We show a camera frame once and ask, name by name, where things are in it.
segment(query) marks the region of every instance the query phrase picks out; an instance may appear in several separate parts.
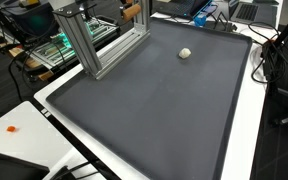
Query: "laptop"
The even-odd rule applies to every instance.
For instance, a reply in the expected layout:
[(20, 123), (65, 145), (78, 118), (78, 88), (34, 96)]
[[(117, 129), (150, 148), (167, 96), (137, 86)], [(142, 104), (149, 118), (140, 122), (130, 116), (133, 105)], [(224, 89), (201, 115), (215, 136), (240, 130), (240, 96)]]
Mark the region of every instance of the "laptop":
[[(239, 0), (229, 0), (230, 20), (243, 24), (252, 22), (263, 22), (273, 27), (276, 25), (277, 7), (268, 4), (256, 4), (240, 2)], [(254, 24), (256, 26), (269, 27), (264, 24)]]
[(171, 0), (168, 3), (160, 2), (156, 11), (173, 17), (192, 20), (211, 2), (212, 0)]

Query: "floor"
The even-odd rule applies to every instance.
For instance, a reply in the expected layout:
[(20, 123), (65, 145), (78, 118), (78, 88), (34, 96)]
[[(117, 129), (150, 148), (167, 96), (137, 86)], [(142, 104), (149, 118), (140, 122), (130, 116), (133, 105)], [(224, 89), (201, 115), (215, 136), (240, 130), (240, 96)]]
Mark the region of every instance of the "floor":
[[(288, 1), (284, 1), (281, 25), (288, 22)], [(0, 54), (0, 116), (13, 109), (20, 102), (15, 86), (7, 72), (10, 58)], [(25, 100), (32, 101), (33, 94), (44, 87), (45, 83), (31, 84), (33, 90), (26, 87), (21, 73), (13, 67), (13, 72), (20, 84)], [(287, 76), (280, 82), (280, 87), (288, 90)], [(252, 180), (288, 180), (288, 124), (274, 127), (272, 121), (288, 116), (288, 98), (276, 94), (267, 96), (263, 108), (262, 121), (254, 156)]]

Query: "dark gray surface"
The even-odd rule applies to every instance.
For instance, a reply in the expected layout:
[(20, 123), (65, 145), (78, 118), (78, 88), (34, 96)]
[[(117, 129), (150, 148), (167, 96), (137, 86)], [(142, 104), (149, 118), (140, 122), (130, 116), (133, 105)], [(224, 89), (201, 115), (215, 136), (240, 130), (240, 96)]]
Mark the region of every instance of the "dark gray surface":
[(155, 20), (101, 81), (80, 73), (47, 100), (152, 179), (219, 179), (250, 45)]

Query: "computer monitor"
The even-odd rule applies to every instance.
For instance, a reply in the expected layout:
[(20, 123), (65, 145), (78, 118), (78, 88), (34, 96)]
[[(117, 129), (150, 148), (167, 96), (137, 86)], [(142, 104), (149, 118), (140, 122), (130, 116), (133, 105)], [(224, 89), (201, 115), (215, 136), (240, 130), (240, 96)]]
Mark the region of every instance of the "computer monitor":
[(41, 180), (48, 167), (0, 154), (0, 180)]

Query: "table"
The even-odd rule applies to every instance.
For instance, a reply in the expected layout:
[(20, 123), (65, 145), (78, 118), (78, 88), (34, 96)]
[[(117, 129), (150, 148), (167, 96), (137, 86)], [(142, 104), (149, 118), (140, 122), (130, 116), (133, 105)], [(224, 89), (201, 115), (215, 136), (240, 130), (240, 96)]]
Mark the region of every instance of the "table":
[[(277, 25), (281, 14), (283, 0), (279, 1)], [(240, 33), (251, 34), (247, 31), (247, 25), (235, 23)], [(267, 35), (273, 35), (271, 30), (256, 28), (256, 30)], [(246, 68), (243, 82), (240, 89), (240, 95), (235, 110), (233, 125), (229, 144), (227, 147), (225, 163), (222, 172), (222, 180), (231, 179), (249, 179), (255, 146), (257, 141), (258, 128), (260, 124), (262, 108), (265, 97), (265, 86), (254, 82), (251, 79), (251, 72), (259, 63), (261, 49), (258, 45), (253, 45)], [(96, 139), (84, 132), (68, 118), (63, 116), (48, 102), (46, 97), (54, 90), (82, 71), (81, 65), (76, 66), (62, 77), (37, 92), (34, 97), (39, 101), (52, 115), (54, 115), (65, 127), (67, 127), (77, 138), (79, 138), (95, 155), (98, 156), (109, 168), (111, 168), (121, 179), (147, 179), (117, 155), (112, 153)]]
[[(17, 130), (7, 132), (6, 128), (10, 125)], [(65, 165), (73, 168), (87, 162), (28, 101), (0, 118), (0, 153), (48, 167), (50, 173), (44, 180), (50, 179)], [(81, 177), (96, 171), (92, 165), (87, 165), (73, 172), (73, 175)], [(105, 178), (97, 173), (85, 179)]]

